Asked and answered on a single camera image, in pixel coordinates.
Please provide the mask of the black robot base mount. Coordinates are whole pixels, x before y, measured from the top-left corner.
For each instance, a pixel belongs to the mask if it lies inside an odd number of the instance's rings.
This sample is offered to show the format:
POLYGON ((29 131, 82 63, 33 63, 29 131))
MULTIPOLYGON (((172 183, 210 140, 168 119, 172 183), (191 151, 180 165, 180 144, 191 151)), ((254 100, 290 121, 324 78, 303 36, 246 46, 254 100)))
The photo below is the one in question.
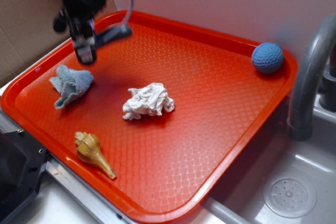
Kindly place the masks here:
POLYGON ((47 156, 28 132, 1 133, 1 223, 8 223, 38 195, 47 156))

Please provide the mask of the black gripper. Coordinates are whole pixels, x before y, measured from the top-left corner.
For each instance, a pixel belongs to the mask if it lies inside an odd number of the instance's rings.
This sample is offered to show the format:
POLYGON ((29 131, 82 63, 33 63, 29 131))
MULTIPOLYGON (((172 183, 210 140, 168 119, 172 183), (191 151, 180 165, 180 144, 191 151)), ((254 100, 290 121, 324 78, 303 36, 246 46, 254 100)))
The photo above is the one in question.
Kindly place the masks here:
POLYGON ((53 29, 62 33, 69 28, 77 60, 83 65, 97 60, 97 49, 132 35, 128 21, 133 11, 133 0, 123 20, 97 34, 93 18, 106 6, 107 0, 62 0, 62 9, 54 19, 53 29))

